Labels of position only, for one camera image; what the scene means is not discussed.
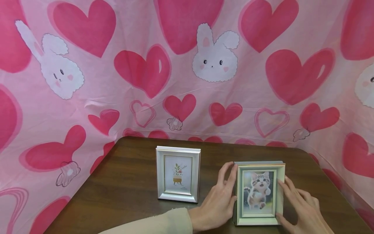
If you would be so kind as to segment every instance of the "cartoon bunny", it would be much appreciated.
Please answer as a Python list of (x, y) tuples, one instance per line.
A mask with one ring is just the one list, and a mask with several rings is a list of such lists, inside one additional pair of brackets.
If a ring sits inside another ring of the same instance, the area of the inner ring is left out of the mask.
[(365, 68), (358, 77), (355, 93), (364, 106), (374, 108), (374, 64)]
[(237, 57), (230, 49), (239, 45), (239, 35), (233, 31), (224, 32), (214, 43), (213, 33), (208, 24), (197, 29), (197, 54), (192, 61), (195, 75), (208, 82), (227, 81), (233, 78), (237, 69)]
[(15, 22), (18, 32), (40, 63), (42, 74), (55, 94), (62, 99), (71, 99), (85, 79), (77, 64), (63, 57), (68, 53), (66, 43), (59, 37), (44, 34), (42, 48), (38, 45), (29, 27), (21, 20)]

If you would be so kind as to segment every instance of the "picture frame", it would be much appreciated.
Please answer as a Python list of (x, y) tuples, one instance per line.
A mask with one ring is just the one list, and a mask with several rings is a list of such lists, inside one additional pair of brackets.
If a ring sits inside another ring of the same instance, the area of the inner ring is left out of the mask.
[(279, 225), (275, 213), (283, 214), (283, 161), (235, 162), (238, 165), (233, 221), (236, 226)]
[(198, 203), (201, 149), (157, 146), (158, 199)]

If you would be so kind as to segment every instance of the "potted plant drawing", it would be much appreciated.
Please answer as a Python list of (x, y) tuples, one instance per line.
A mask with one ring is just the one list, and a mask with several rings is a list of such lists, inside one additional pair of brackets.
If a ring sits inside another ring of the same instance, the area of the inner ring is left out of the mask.
[(183, 167), (180, 167), (180, 165), (178, 165), (177, 163), (175, 164), (175, 167), (174, 167), (174, 170), (173, 170), (173, 182), (174, 182), (174, 185), (175, 183), (179, 183), (180, 185), (182, 185), (182, 175), (183, 175), (183, 169), (185, 169), (186, 166), (183, 166)]

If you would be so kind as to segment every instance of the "kitten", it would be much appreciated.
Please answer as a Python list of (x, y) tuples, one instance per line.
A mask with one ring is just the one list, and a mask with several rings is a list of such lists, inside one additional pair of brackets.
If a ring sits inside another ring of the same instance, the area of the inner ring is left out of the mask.
[(266, 171), (263, 174), (252, 174), (252, 187), (244, 187), (244, 191), (248, 192), (247, 202), (249, 209), (252, 210), (257, 206), (263, 209), (266, 206), (266, 196), (270, 195), (271, 190), (269, 172)]

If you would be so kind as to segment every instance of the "picture frame border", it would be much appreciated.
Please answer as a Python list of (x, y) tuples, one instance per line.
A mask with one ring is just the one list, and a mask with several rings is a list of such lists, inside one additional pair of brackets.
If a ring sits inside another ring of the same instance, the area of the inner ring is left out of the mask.
[[(201, 149), (195, 149), (195, 148), (181, 148), (181, 147), (170, 147), (170, 146), (157, 146), (156, 147), (158, 199), (185, 201), (185, 202), (191, 202), (191, 203), (199, 202), (200, 154), (201, 154)], [(179, 156), (179, 157), (192, 157), (191, 193), (166, 191), (166, 188), (165, 188), (165, 155)]]
[[(235, 195), (237, 201), (234, 205), (233, 221), (235, 226), (251, 226), (251, 225), (279, 225), (275, 215), (251, 215), (250, 217), (242, 217), (242, 203), (243, 203), (243, 172), (244, 171), (275, 171), (274, 177), (276, 180), (285, 180), (286, 164), (282, 161), (259, 161), (259, 162), (235, 162), (238, 164), (237, 180), (235, 186)], [(275, 207), (274, 214), (283, 214), (283, 189), (278, 185), (277, 181), (273, 180), (273, 187), (276, 187), (276, 192), (273, 192), (273, 207)]]

